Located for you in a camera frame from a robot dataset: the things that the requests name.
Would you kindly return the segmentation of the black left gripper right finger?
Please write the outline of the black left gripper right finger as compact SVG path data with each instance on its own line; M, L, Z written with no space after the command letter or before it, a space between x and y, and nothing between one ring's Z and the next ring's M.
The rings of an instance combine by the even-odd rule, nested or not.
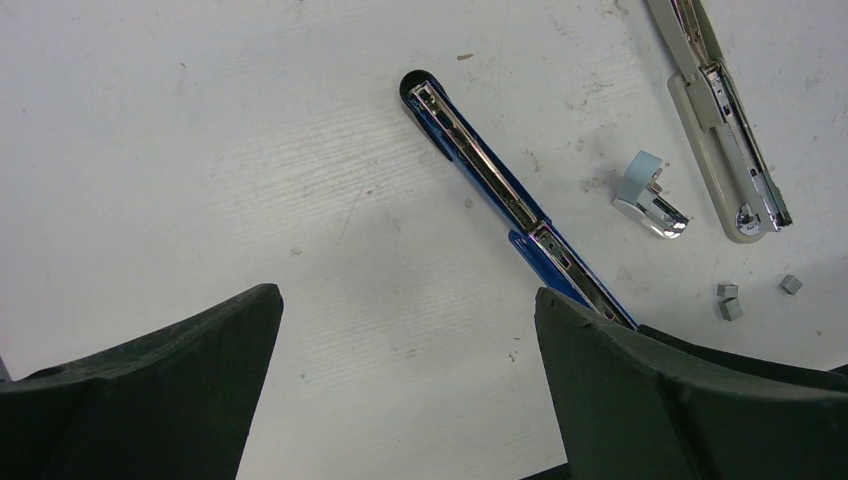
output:
M847 371L630 329L548 288L535 328L564 445L546 479L843 479Z

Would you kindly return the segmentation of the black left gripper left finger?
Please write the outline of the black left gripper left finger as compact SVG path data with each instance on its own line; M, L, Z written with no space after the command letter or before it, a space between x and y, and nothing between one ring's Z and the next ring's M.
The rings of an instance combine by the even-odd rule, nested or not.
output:
M233 479L284 309L260 284L1 386L5 479Z

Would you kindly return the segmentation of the small grey staple piece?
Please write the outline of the small grey staple piece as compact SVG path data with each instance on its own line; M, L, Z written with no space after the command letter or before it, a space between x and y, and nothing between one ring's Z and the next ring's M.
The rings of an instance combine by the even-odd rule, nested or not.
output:
M735 283L721 282L717 284L718 309L725 321L734 321L744 313L739 300L739 286Z

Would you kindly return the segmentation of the blue stapler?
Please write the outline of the blue stapler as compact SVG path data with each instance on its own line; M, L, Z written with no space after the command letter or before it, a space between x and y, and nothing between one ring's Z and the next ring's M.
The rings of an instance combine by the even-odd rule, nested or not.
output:
M510 225L509 241L549 288L636 330L637 321L566 241L531 194L455 107L435 76L408 72L399 96L423 133Z

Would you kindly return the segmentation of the tiny grey staple fragment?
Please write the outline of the tiny grey staple fragment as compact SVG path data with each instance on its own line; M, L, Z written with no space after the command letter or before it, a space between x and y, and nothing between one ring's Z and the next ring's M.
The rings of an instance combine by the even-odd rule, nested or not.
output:
M802 288L803 283L794 275L787 274L779 282L779 288L788 295L796 295Z

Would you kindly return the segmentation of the light blue staple box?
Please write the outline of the light blue staple box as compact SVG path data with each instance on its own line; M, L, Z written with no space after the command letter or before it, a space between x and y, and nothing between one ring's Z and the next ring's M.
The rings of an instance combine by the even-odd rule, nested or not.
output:
M679 238L690 219L662 196L657 180L663 161L639 151L620 181L612 205L628 219L661 239Z

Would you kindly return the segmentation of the silver black stapler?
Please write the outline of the silver black stapler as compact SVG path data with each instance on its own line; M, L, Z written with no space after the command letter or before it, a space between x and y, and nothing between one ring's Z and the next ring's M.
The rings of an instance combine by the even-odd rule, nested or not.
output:
M702 3L647 6L678 68L667 86L725 235L752 244L790 226Z

